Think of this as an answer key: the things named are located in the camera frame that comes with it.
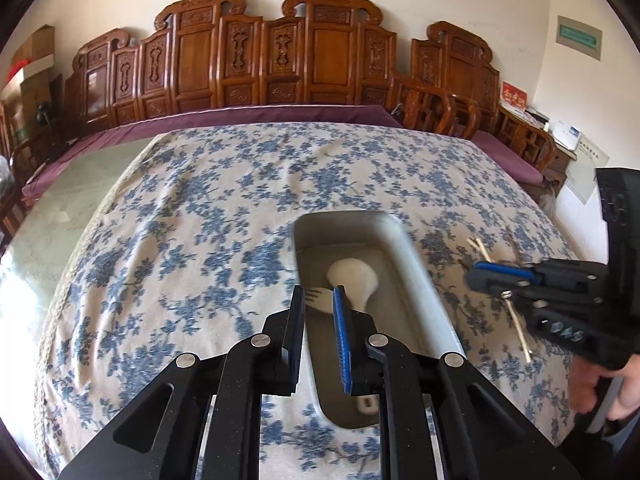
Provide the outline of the person's right hand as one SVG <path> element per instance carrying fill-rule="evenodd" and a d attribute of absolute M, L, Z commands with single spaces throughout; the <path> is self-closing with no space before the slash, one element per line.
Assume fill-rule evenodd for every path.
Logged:
<path fill-rule="evenodd" d="M 597 403 L 596 385 L 601 378 L 623 377 L 623 385 L 608 410 L 608 420 L 624 419 L 633 415 L 640 404 L 640 364 L 638 354 L 633 354 L 621 370 L 607 370 L 574 356 L 570 367 L 570 408 L 587 414 Z"/>

